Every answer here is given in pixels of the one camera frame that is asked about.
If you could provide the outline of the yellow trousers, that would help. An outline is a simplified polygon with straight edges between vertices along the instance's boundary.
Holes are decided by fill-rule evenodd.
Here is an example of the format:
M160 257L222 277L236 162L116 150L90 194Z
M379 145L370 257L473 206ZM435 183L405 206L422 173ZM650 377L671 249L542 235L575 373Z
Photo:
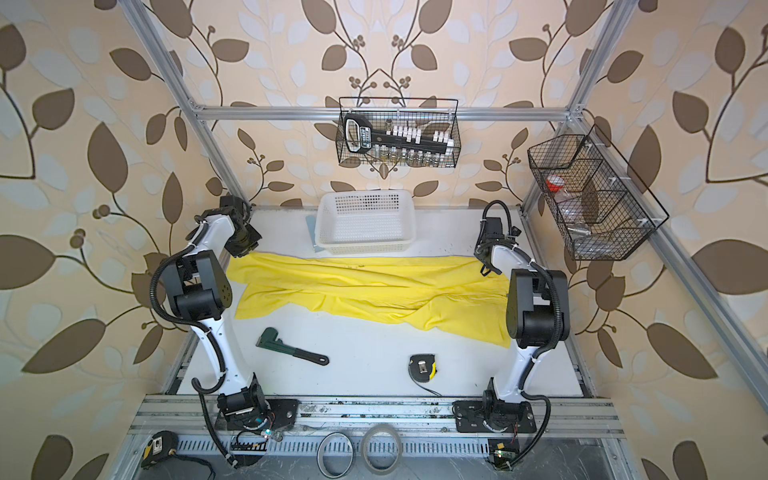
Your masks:
M508 280L484 277L470 257L302 259L254 253L230 262L245 285L235 317L267 316L294 304L311 312L388 325L439 329L503 348Z

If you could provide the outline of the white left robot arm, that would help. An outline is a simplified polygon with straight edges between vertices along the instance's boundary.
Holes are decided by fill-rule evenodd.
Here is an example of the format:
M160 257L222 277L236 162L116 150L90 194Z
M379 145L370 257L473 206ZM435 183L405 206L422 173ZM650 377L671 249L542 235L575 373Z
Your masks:
M231 467L240 463L220 439L215 419L208 410L207 397L215 394L219 414L229 430L256 433L276 441L296 422L300 401L268 399L256 374L247 368L230 323L224 318L232 305L233 291L219 259L223 252L240 258L252 252L261 235L250 224L251 208L231 194L219 199L219 206L195 217L197 227L187 246L166 259L150 280L151 309L174 325L189 327L207 352L217 380L204 387L194 378L206 429Z

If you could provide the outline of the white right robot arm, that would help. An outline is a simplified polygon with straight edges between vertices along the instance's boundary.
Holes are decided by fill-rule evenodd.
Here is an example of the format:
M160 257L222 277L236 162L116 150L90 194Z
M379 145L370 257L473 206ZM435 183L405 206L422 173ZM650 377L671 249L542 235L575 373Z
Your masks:
M484 207L474 256L484 277L493 273L509 280L505 325L511 357L479 400L452 404L458 432L510 436L489 448L488 462L498 471L513 470L546 432L552 401L529 392L527 383L544 357L570 334L566 276L538 264L517 242L520 234L503 201Z

